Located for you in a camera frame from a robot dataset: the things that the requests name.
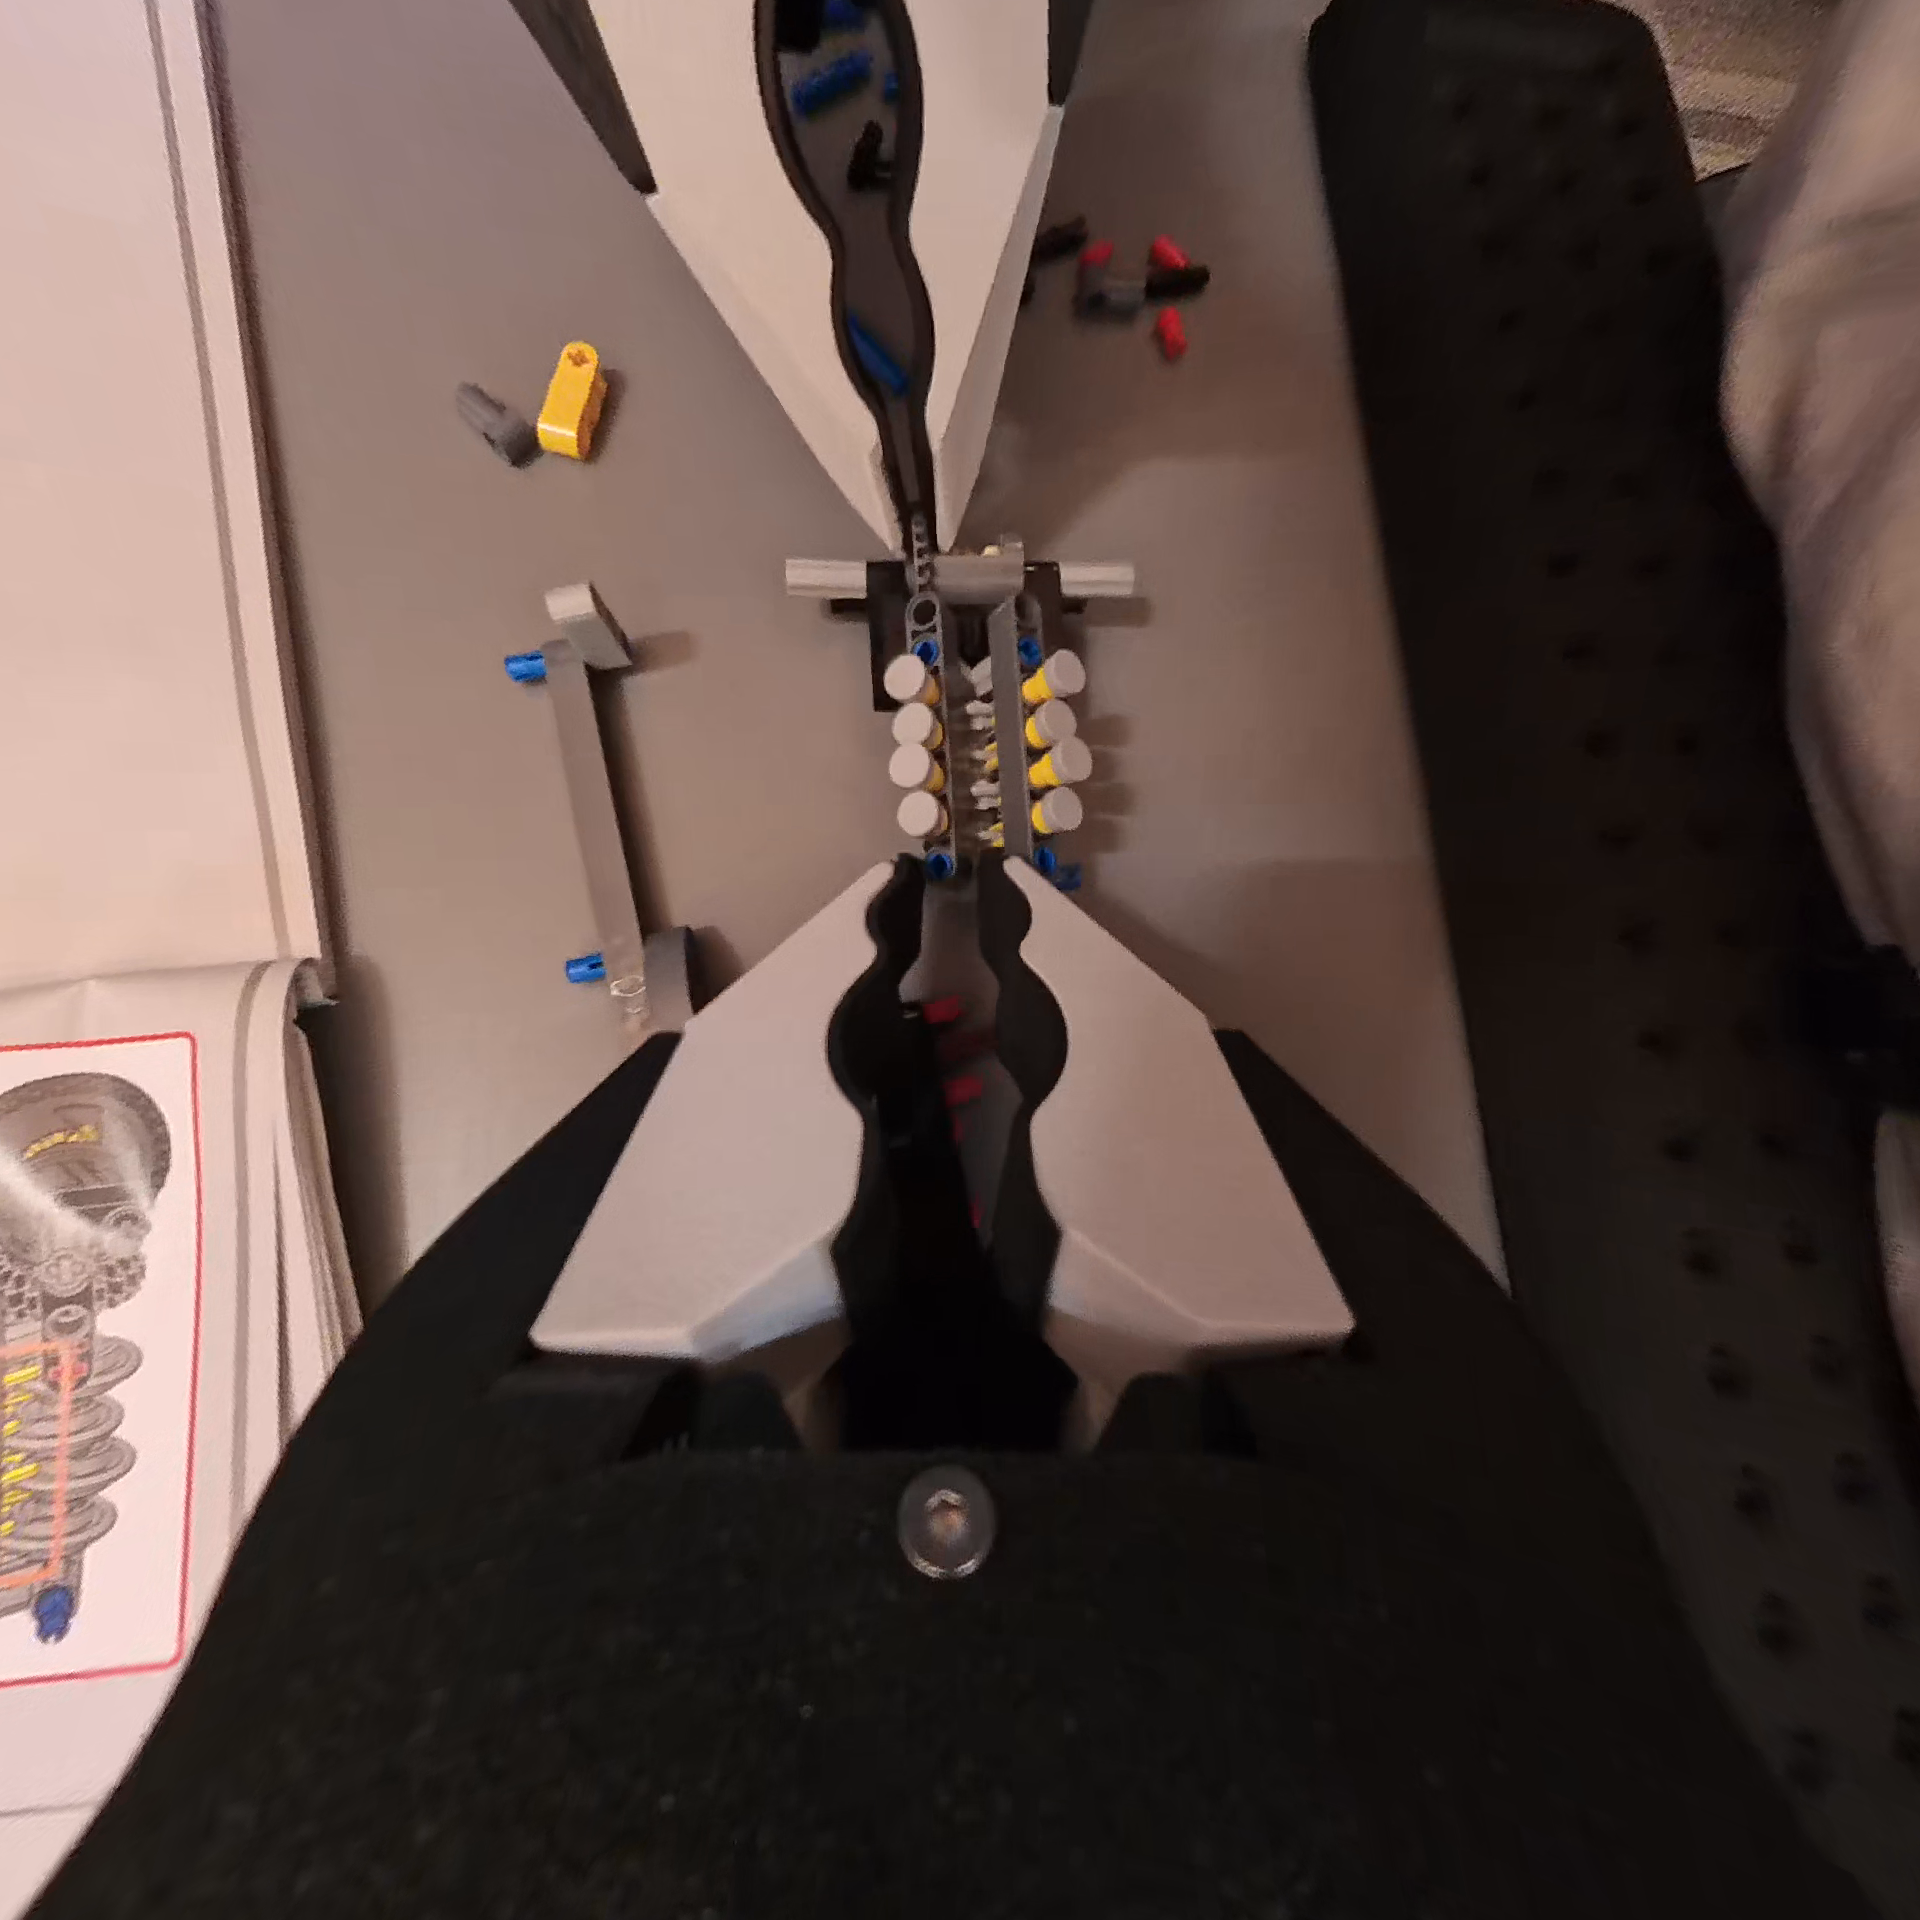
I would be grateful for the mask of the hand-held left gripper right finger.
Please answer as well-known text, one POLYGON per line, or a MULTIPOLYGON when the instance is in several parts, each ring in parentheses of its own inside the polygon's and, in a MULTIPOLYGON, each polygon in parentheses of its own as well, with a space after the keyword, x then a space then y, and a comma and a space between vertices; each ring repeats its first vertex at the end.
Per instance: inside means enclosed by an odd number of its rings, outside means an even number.
POLYGON ((1211 1022, 1034 865, 981 873, 1014 1086, 992 1256, 1091 1445, 1144 1375, 1332 1353, 1348 1301, 1211 1022))

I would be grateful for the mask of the yellow toy liftarm piece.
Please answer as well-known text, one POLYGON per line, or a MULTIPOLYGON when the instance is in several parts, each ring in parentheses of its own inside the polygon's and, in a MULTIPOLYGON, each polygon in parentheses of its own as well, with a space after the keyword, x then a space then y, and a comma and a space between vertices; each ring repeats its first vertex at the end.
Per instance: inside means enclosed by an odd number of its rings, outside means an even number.
POLYGON ((606 401, 609 377, 600 349, 587 341, 566 343, 536 421, 539 451, 581 463, 587 461, 606 401))

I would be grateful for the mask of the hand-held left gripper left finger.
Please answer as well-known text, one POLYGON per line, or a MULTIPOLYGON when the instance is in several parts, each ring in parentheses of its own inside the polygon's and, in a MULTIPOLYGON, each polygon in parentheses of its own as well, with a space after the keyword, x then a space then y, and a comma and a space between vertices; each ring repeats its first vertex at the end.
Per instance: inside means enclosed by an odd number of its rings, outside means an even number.
POLYGON ((857 875, 685 1022, 536 1320, 544 1353, 756 1375, 806 1441, 888 1288, 922 1121, 922 863, 857 875))

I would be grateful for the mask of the building instruction booklet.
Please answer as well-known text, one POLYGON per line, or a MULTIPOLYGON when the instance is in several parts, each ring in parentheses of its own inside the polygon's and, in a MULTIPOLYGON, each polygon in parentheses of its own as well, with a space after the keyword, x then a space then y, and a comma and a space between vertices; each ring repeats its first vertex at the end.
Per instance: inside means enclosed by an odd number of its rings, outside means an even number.
POLYGON ((153 1727, 363 1319, 206 5, 3 7, 3 1836, 153 1727))

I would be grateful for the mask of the black perforated pad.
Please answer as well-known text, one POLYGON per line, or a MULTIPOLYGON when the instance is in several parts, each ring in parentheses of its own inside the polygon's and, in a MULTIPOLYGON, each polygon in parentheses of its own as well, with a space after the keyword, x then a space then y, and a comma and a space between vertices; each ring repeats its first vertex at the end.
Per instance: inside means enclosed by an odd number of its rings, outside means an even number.
POLYGON ((1308 83, 1505 1273, 1814 1840, 1916 1916, 1916 1409, 1843 912, 1664 61, 1604 5, 1329 5, 1308 83))

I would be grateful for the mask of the grey toy beam with pins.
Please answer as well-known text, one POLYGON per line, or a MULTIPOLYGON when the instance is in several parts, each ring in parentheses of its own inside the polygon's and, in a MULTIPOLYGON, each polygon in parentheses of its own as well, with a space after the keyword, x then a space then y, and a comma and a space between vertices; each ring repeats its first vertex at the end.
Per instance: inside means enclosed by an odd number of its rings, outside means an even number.
POLYGON ((642 931, 634 870, 617 819, 609 747, 597 718, 594 678, 636 667, 634 641, 592 583, 544 595, 549 638, 506 656, 516 685, 542 687, 550 713, 574 841, 592 907, 597 945, 566 959, 566 981, 606 990, 636 1036, 678 1033, 693 1019, 690 931, 642 931))

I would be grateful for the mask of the brick-built engine block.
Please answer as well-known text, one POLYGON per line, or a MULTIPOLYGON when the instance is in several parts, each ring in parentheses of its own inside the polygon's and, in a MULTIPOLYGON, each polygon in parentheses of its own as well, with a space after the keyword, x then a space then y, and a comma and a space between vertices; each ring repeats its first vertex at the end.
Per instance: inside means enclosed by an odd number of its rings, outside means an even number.
POLYGON ((994 608, 910 596, 877 685, 894 732, 896 828, 928 889, 963 889, 984 857, 1010 857, 1061 893, 1078 892, 1072 838, 1089 821, 1093 750, 1077 702, 1089 667, 1052 579, 1028 569, 994 608))

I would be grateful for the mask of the grey toy connector piece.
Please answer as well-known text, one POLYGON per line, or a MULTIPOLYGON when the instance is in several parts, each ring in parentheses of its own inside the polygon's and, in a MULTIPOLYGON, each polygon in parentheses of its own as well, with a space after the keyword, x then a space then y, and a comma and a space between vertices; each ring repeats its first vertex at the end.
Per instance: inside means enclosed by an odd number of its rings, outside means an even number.
POLYGON ((457 419, 510 468, 524 468, 542 454, 537 428, 478 384, 457 384, 452 401, 457 419))

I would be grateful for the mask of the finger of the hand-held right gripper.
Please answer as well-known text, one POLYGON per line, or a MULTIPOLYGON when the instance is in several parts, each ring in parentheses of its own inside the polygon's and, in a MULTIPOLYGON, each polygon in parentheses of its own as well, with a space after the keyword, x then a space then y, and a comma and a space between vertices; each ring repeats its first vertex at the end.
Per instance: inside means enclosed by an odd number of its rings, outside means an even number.
POLYGON ((918 176, 907 243, 928 296, 936 534, 956 547, 992 430, 1066 109, 1048 3, 910 3, 918 176))
POLYGON ((777 8, 589 3, 657 223, 852 511, 905 547, 874 407, 833 310, 833 243, 777 102, 777 8))

